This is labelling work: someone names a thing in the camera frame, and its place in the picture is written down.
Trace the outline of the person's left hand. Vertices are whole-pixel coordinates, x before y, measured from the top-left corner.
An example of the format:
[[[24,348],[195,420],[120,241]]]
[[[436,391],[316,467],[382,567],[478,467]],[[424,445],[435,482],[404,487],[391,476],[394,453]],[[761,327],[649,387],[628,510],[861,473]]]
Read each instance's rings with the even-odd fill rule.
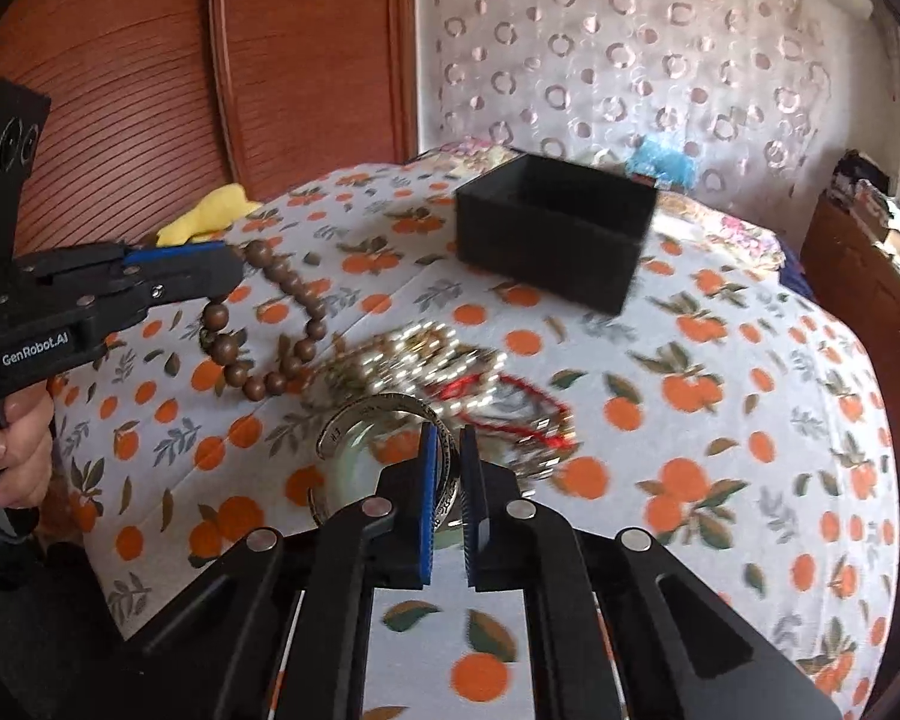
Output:
[[[52,424],[55,405],[45,382],[4,400],[0,427],[0,505],[32,509],[45,499],[52,481]]]

